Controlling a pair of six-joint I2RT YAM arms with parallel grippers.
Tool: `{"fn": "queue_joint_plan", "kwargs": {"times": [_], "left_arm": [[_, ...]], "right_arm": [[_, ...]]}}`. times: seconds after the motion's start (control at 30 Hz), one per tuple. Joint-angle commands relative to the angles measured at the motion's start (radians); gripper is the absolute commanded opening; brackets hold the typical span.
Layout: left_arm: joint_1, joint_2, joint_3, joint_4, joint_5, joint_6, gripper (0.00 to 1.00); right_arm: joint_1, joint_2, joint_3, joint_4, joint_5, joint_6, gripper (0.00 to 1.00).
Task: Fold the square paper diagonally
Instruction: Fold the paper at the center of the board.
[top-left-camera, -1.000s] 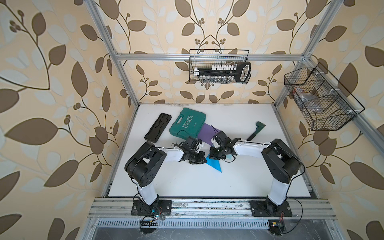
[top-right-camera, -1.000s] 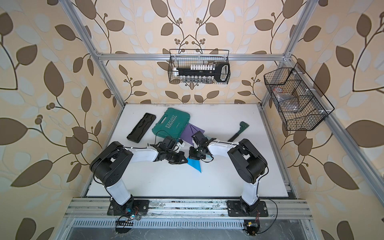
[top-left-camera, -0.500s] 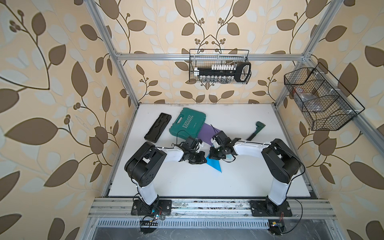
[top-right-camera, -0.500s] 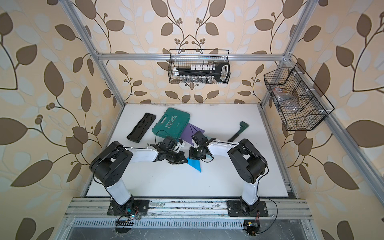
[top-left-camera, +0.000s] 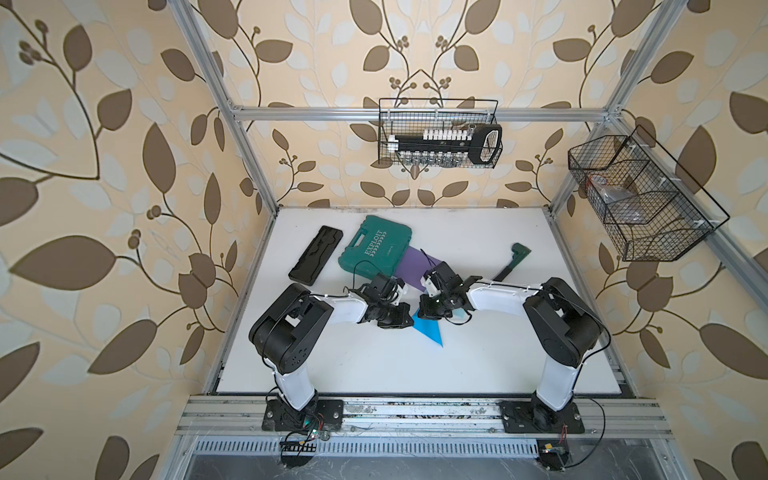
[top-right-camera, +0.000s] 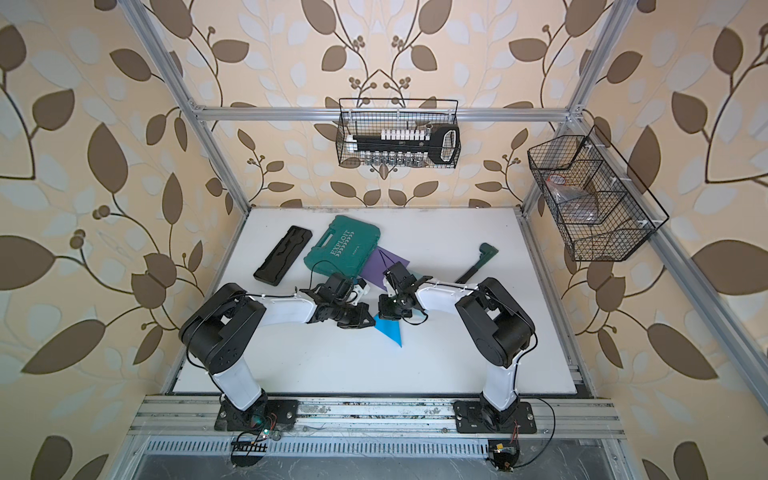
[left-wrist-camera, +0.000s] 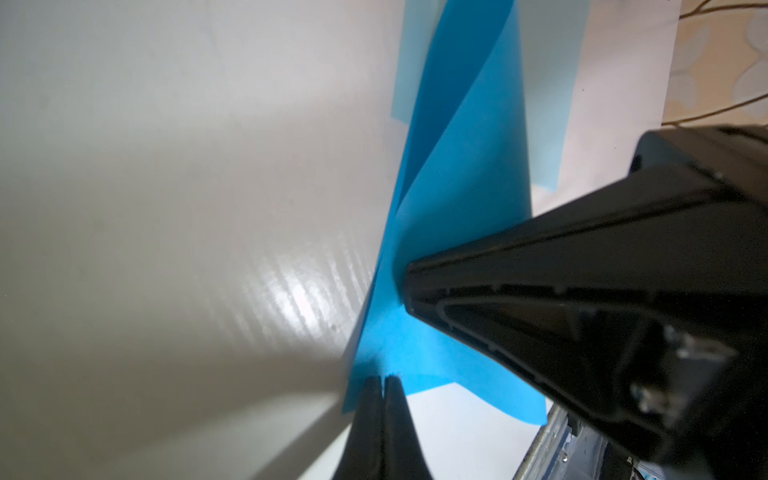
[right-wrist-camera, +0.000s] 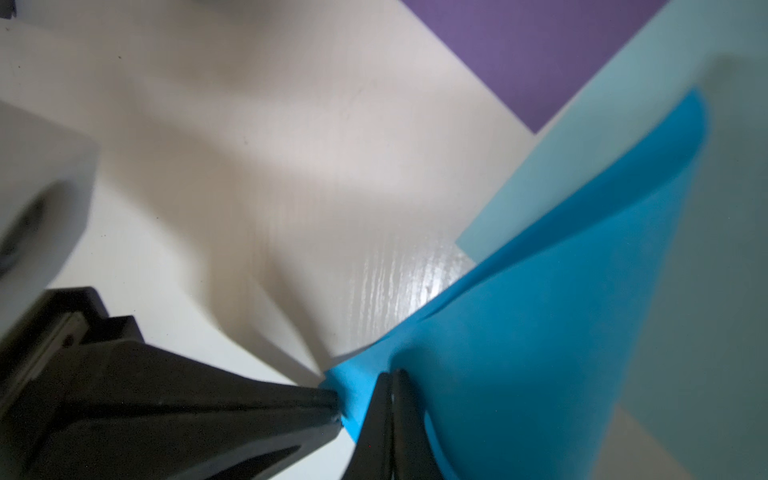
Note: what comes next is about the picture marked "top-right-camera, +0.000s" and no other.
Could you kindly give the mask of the blue square paper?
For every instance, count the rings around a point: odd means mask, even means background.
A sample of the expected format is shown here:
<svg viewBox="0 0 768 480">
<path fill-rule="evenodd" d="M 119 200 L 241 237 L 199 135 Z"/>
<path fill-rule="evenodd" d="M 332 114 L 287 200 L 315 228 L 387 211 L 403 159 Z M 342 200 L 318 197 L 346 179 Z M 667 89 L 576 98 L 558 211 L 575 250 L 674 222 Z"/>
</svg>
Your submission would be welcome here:
<svg viewBox="0 0 768 480">
<path fill-rule="evenodd" d="M 399 321 L 381 319 L 379 316 L 375 316 L 374 320 L 375 328 L 377 331 L 392 340 L 398 347 L 402 347 L 401 327 Z"/>
</svg>

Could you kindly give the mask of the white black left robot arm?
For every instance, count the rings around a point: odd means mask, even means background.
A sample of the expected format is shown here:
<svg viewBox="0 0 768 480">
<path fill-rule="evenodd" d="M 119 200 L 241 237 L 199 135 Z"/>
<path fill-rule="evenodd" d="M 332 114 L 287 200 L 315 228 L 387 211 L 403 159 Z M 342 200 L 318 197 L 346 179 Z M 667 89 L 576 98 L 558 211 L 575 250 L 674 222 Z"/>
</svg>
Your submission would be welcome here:
<svg viewBox="0 0 768 480">
<path fill-rule="evenodd" d="M 252 293 L 236 283 L 219 288 L 183 324 L 179 339 L 195 366 L 207 372 L 225 404 L 250 413 L 267 395 L 243 355 L 260 326 L 315 324 L 331 320 L 341 329 L 375 325 L 361 300 L 364 282 L 334 274 L 293 294 Z"/>
</svg>

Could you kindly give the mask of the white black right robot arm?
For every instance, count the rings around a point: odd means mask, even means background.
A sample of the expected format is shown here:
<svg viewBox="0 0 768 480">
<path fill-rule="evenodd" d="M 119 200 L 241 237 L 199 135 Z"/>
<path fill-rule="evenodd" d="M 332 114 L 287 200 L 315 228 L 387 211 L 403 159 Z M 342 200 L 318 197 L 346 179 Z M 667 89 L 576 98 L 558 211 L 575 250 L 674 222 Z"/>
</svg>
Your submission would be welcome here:
<svg viewBox="0 0 768 480">
<path fill-rule="evenodd" d="M 410 320 L 415 312 L 457 315 L 474 346 L 488 363 L 480 402 L 500 423 L 519 404 L 517 377 L 521 360 L 538 346 L 533 320 L 500 281 L 488 277 L 478 284 L 445 283 L 416 277 L 398 262 L 384 271 L 387 292 L 379 297 L 378 317 Z"/>
</svg>

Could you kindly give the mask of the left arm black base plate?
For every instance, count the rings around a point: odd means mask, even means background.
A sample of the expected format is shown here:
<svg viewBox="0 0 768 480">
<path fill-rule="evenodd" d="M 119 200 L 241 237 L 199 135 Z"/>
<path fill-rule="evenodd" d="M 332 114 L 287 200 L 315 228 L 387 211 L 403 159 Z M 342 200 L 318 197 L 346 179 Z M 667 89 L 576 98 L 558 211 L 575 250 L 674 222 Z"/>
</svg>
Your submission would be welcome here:
<svg viewBox="0 0 768 480">
<path fill-rule="evenodd" d="M 231 432 L 292 430 L 298 418 L 298 407 L 297 400 L 262 398 L 246 410 L 238 410 L 223 396 L 214 429 Z"/>
</svg>

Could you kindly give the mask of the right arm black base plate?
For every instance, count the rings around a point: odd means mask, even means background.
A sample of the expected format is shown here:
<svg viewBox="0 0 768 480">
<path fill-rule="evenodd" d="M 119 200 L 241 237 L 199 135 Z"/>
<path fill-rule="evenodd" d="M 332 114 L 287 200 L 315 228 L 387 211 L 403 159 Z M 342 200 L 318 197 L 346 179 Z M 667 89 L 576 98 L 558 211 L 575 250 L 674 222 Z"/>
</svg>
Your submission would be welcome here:
<svg viewBox="0 0 768 480">
<path fill-rule="evenodd" d="M 499 411 L 484 398 L 453 403 L 456 430 L 461 434 L 535 434 L 537 425 L 531 404 L 515 400 Z"/>
</svg>

